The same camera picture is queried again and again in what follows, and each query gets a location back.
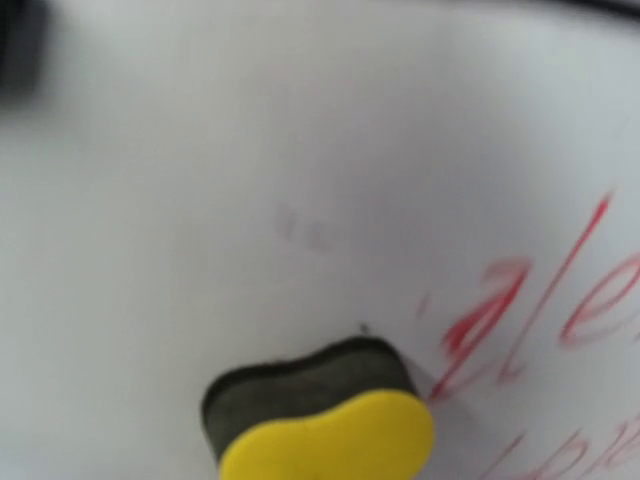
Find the white whiteboard black frame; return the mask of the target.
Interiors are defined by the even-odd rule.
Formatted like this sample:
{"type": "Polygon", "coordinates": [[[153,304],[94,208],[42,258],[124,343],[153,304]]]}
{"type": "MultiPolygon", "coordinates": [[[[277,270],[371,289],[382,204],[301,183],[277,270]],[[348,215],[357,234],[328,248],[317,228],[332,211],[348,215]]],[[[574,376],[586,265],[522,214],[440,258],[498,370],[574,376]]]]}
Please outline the white whiteboard black frame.
{"type": "Polygon", "coordinates": [[[639,25],[544,1],[30,1],[1,475],[213,479],[222,372],[358,333],[427,479],[639,475],[639,25]]]}

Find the yellow black whiteboard eraser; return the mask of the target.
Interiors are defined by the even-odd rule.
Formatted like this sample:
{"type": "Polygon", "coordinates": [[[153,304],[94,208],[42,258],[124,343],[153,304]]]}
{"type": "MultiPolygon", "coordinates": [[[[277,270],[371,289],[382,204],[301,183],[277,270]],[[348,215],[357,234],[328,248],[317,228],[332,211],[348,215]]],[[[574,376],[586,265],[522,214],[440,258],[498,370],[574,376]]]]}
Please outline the yellow black whiteboard eraser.
{"type": "Polygon", "coordinates": [[[414,479],[435,442],[401,355],[370,336],[231,370],[200,415],[221,479],[414,479]]]}

